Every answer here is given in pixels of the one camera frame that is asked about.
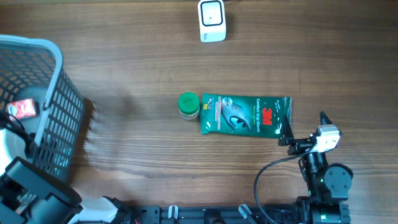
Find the white barcode scanner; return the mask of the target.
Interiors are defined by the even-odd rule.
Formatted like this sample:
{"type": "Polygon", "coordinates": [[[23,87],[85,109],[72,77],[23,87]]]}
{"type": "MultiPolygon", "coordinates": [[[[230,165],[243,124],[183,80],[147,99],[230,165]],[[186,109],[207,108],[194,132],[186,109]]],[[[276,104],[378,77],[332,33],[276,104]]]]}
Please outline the white barcode scanner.
{"type": "Polygon", "coordinates": [[[201,0],[198,3],[200,40],[221,42],[226,38],[226,16],[222,0],[201,0]]]}

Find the red tissue pack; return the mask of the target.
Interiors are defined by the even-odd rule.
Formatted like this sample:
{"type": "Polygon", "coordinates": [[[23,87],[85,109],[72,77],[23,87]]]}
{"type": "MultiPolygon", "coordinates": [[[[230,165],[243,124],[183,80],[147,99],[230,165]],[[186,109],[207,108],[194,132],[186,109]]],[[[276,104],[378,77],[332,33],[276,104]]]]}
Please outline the red tissue pack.
{"type": "Polygon", "coordinates": [[[32,98],[8,103],[6,111],[11,120],[32,118],[38,115],[32,98]]]}

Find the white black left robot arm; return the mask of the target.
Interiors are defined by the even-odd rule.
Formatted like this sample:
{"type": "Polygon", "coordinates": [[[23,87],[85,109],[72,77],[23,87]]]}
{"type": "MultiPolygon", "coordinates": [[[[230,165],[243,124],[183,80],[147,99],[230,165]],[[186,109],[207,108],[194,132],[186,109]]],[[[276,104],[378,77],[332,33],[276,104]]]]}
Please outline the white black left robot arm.
{"type": "Polygon", "coordinates": [[[109,197],[83,199],[28,162],[37,145],[13,115],[1,113],[1,223],[132,223],[132,212],[109,197]]]}

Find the grey plastic mesh basket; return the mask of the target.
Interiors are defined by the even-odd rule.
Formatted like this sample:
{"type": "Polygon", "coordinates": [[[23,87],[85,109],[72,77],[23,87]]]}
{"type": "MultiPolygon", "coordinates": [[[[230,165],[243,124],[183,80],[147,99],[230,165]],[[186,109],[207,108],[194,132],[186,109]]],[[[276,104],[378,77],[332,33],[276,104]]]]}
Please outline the grey plastic mesh basket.
{"type": "Polygon", "coordinates": [[[63,54],[53,42],[1,36],[1,111],[32,98],[37,116],[22,118],[38,145],[30,161],[66,181],[85,112],[83,97],[63,69],[63,54]]]}

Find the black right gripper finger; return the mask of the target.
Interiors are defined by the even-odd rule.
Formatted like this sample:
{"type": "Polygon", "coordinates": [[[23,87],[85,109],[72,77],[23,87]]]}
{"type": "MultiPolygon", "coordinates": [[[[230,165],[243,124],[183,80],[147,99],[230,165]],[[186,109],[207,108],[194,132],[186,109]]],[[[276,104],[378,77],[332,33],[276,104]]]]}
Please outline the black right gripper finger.
{"type": "Polygon", "coordinates": [[[281,138],[282,139],[293,139],[294,134],[290,125],[290,119],[287,115],[284,116],[281,128],[281,138]]]}
{"type": "Polygon", "coordinates": [[[328,116],[325,114],[324,111],[320,112],[320,124],[321,125],[329,125],[332,124],[332,122],[330,121],[330,119],[328,118],[328,116]]]}

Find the green lid jar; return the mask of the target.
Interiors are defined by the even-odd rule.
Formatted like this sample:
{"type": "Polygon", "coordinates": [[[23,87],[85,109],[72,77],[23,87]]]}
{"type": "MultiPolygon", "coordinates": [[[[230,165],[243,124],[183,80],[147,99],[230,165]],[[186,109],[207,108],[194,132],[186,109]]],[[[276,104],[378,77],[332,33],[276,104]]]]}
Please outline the green lid jar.
{"type": "Polygon", "coordinates": [[[198,95],[185,92],[178,99],[178,110],[180,116],[186,120],[195,119],[200,112],[200,100],[198,95]]]}

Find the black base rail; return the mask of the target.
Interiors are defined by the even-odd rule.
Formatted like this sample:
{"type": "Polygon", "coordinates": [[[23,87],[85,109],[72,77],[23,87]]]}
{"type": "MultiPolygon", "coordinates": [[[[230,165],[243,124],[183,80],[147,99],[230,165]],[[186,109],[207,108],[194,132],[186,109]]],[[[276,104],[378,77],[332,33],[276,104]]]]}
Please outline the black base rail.
{"type": "Polygon", "coordinates": [[[251,212],[243,217],[238,207],[132,207],[125,223],[128,224],[205,224],[205,223],[308,223],[305,213],[294,204],[270,204],[263,207],[270,216],[266,218],[257,206],[250,206],[251,212]]]}

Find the green 3M gloves package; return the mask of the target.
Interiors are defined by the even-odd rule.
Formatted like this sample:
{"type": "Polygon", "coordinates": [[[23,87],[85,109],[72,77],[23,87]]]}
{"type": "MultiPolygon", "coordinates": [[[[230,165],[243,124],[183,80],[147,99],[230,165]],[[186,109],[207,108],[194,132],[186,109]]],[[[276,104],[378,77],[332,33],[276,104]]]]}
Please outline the green 3M gloves package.
{"type": "Polygon", "coordinates": [[[292,98],[204,93],[200,110],[202,134],[219,133],[279,138],[291,119],[292,98]]]}

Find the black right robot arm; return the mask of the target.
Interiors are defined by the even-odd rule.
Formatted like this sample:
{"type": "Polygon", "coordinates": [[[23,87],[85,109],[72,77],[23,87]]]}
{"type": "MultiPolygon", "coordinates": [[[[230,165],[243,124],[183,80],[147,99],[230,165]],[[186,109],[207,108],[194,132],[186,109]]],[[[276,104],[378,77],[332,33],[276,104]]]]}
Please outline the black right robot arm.
{"type": "Polygon", "coordinates": [[[299,156],[299,169],[306,182],[308,196],[299,196],[284,209],[277,208],[282,223],[336,223],[351,222],[348,191],[352,185],[353,171],[339,163],[329,164],[326,153],[337,147],[342,132],[320,113],[320,125],[308,138],[294,138],[290,121],[284,118],[278,141],[288,146],[287,154],[299,156]]]}

